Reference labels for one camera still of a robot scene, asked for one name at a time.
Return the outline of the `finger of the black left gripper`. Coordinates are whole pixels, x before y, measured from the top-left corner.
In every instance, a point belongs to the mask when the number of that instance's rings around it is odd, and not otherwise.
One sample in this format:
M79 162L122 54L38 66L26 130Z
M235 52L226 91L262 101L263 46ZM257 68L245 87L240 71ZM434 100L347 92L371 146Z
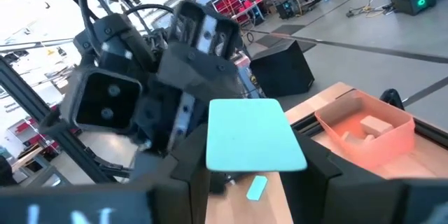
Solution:
M234 55L239 25L215 10L192 0L182 0L174 9L169 41L185 43L202 53L226 60Z
M206 119L205 102L180 90L150 90L136 109L135 144L154 154L168 153Z

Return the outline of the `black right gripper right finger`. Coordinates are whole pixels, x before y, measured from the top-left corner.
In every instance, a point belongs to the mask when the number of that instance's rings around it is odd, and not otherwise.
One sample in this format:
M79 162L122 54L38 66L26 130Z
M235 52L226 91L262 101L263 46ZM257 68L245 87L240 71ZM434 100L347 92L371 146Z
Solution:
M280 173L294 223L393 222L401 182L373 174L298 132L295 137L307 168Z

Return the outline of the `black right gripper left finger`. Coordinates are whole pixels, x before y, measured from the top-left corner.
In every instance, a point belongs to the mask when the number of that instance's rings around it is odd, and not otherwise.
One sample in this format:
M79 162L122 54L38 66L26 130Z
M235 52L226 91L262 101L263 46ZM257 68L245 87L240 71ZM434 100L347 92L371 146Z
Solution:
M205 222L210 185L205 164L207 128L206 124L197 127L162 161L152 193L155 223Z

